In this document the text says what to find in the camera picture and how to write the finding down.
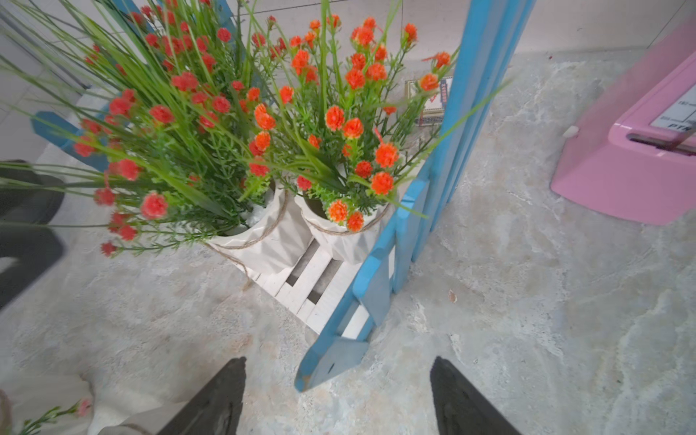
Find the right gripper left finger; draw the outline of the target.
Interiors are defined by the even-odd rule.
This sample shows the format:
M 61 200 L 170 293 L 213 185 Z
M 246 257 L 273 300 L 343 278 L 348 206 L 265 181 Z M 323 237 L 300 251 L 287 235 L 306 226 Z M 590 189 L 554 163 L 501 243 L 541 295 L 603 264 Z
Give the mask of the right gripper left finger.
M 243 410 L 246 357 L 233 358 L 158 435 L 235 435 Z

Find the red flower pot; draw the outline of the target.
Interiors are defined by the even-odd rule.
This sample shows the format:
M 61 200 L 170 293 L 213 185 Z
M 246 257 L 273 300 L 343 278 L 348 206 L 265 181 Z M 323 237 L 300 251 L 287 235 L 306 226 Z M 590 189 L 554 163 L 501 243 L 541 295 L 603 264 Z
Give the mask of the red flower pot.
M 101 250 L 160 253 L 202 243 L 255 273 L 295 266 L 311 243 L 282 180 L 302 141 L 293 100 L 273 87 L 262 36 L 221 1 L 5 1 L 5 35 L 70 83 L 5 58 L 4 72 L 67 108 L 76 123 L 33 116 L 93 170 L 40 166 L 65 192 L 109 208 Z
M 425 72 L 402 84 L 417 26 L 394 28 L 400 2 L 384 22 L 368 17 L 351 29 L 329 2 L 304 34 L 274 20 L 248 25 L 248 51 L 273 94 L 250 106 L 259 162 L 295 194 L 302 218 L 331 256 L 359 264 L 373 248 L 399 188 L 451 134 L 437 127 L 422 139 L 414 128 L 463 52 L 438 51 Z

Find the pink flower pot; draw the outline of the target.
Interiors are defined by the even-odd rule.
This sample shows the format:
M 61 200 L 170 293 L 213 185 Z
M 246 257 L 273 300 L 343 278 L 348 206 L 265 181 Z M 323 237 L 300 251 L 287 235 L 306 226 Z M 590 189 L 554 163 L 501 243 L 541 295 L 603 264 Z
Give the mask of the pink flower pot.
M 137 413 L 101 434 L 156 434 L 183 402 Z M 94 419 L 90 384 L 78 375 L 20 374 L 1 381 L 1 433 L 86 434 Z

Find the red flower pot back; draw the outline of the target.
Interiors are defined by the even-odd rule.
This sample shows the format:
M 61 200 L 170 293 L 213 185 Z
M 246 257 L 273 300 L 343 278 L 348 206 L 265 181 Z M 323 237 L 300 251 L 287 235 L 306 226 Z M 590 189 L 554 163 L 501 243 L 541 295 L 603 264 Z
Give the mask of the red flower pot back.
M 5 1 L 5 35 L 70 83 L 5 58 L 4 72 L 67 108 L 76 123 L 33 116 L 93 170 L 40 166 L 65 192 L 109 208 L 101 250 L 160 253 L 202 243 L 255 273 L 295 266 L 311 243 L 282 180 L 302 141 L 293 100 L 273 87 L 262 36 L 221 1 Z

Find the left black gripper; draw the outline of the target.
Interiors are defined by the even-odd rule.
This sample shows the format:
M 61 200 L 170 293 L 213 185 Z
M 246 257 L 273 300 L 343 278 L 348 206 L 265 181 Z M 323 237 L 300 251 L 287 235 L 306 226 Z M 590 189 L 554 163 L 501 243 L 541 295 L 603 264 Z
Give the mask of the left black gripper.
M 65 253 L 48 224 L 63 204 L 63 181 L 40 175 L 26 161 L 1 162 L 1 306 L 27 290 Z

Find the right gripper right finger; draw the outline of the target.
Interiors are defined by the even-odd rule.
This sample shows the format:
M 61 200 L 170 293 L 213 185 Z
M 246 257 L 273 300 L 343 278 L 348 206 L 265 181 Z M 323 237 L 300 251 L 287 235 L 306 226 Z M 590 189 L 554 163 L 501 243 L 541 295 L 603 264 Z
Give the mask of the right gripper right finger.
M 521 434 L 449 360 L 435 358 L 430 380 L 440 434 Z

